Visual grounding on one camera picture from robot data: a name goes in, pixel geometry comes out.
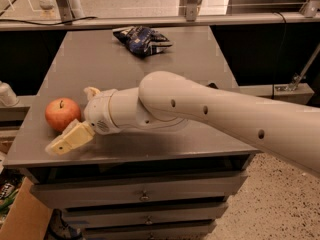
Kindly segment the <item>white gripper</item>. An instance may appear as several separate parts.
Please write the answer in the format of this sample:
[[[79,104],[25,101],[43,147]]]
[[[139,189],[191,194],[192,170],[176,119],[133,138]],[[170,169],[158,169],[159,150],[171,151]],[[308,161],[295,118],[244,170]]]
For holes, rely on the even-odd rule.
[[[46,146],[45,151],[50,155],[63,155],[90,142],[95,132],[101,135],[119,133],[120,129],[113,122],[110,112],[110,102],[115,92],[116,89],[100,91],[95,87],[86,87],[84,89],[88,100],[84,109],[86,121],[73,120]]]

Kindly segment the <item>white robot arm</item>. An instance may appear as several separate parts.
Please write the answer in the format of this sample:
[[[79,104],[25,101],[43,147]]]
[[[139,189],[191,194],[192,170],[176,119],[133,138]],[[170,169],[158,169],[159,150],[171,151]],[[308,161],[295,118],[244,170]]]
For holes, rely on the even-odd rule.
[[[69,123],[47,145],[48,153],[68,153],[95,134],[163,129],[193,120],[320,176],[319,108],[213,89],[166,71],[148,74],[136,88],[87,87],[84,92],[85,121]]]

